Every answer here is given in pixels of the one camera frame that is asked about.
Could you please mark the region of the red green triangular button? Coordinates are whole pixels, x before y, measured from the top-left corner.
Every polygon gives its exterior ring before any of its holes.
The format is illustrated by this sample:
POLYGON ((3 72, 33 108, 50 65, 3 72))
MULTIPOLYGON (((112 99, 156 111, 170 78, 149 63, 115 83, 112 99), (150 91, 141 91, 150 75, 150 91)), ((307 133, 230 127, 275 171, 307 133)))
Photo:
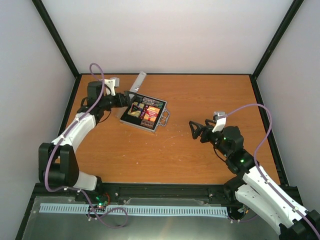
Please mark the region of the red green triangular button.
POLYGON ((130 107, 130 110, 128 111, 128 114, 136 115, 139 112, 140 112, 140 108, 137 105, 132 104, 130 107))

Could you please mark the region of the aluminium poker case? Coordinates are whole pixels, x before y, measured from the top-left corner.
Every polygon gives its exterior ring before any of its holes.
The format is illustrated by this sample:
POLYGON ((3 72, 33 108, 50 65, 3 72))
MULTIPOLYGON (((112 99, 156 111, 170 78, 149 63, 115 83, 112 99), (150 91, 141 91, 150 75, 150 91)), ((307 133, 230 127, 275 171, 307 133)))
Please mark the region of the aluminium poker case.
MULTIPOLYGON (((123 108, 123 110, 121 110, 119 112, 118 117, 119 117, 119 121, 123 124, 126 124, 128 126, 131 126, 131 127, 137 128, 137 129, 141 129, 141 130, 144 130, 147 132, 154 133, 159 126, 165 127, 167 125, 168 120, 170 118, 170 112, 167 109, 167 102, 165 100, 161 100, 161 99, 158 99, 155 97, 151 97, 151 96, 147 96, 147 95, 139 93, 139 89, 142 86, 146 76, 147 76, 147 74, 145 72, 141 71, 138 74, 138 77, 135 79, 135 81, 132 84, 129 91, 136 92, 136 93, 142 95, 143 98, 150 98, 150 99, 153 99, 154 101, 164 102, 163 107, 160 108, 160 112, 154 122, 153 129, 149 129, 149 128, 141 126, 141 122, 144 119, 147 108, 152 107, 152 105, 144 104, 144 109, 143 109, 141 115, 139 117, 134 117, 134 116, 128 115, 128 110, 130 109, 130 107, 133 103, 133 102, 130 102, 128 107, 123 108)), ((142 103, 143 98, 140 99, 140 101, 135 100, 134 102, 142 103)))

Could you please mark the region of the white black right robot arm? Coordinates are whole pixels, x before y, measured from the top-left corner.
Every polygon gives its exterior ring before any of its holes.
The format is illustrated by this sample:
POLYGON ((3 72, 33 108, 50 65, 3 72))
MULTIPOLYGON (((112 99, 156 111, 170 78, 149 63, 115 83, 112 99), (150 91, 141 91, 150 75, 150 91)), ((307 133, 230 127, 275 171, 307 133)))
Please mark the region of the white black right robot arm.
POLYGON ((224 126, 218 121, 205 124, 190 121, 193 139, 211 143, 220 152, 224 163, 236 176, 225 183, 229 201, 238 201, 268 223, 281 240, 318 240, 320 215, 309 211, 290 197, 267 174, 257 160, 244 148, 244 137, 237 126, 224 126))

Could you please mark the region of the blue white chip stack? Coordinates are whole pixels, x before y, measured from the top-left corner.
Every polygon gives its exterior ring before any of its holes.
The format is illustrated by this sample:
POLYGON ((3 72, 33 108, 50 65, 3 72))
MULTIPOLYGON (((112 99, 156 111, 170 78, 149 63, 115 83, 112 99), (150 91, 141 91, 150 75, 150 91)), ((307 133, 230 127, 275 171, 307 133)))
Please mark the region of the blue white chip stack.
POLYGON ((142 103, 145 104, 145 105, 152 106, 155 103, 155 100, 151 99, 151 98, 148 98, 148 97, 144 97, 142 99, 142 103))

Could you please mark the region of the blue Texas Hold'em card deck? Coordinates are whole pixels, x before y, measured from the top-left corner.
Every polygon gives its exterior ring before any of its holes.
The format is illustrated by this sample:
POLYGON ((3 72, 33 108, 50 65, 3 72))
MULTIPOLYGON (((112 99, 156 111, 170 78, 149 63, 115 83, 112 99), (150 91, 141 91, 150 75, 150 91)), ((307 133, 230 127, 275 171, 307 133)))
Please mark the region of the blue Texas Hold'em card deck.
POLYGON ((133 102, 130 106, 127 114, 136 118, 139 118, 142 111, 144 110, 145 105, 141 102, 133 102))

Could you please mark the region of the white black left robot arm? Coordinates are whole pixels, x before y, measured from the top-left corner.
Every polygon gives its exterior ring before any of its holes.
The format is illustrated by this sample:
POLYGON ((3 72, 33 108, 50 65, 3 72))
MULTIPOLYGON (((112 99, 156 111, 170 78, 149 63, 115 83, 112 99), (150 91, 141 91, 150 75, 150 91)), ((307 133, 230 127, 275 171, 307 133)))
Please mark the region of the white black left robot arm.
POLYGON ((71 124, 50 143, 42 143, 38 150, 39 179, 49 192, 61 189, 86 190, 92 201, 103 198, 104 188, 98 185, 98 177, 79 170, 76 151, 86 135, 100 122, 105 111, 124 108, 139 90, 117 93, 118 78, 92 81, 87 86, 87 96, 82 99, 71 124))

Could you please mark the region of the grey chip stack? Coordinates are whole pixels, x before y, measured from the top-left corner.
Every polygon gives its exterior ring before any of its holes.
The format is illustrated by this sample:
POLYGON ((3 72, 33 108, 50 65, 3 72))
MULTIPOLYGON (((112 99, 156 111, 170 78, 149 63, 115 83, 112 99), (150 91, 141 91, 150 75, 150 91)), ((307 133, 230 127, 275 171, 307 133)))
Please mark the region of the grey chip stack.
POLYGON ((140 123, 140 125, 144 128, 148 128, 148 129, 153 129, 154 128, 154 121, 149 121, 149 120, 145 120, 143 119, 140 123))

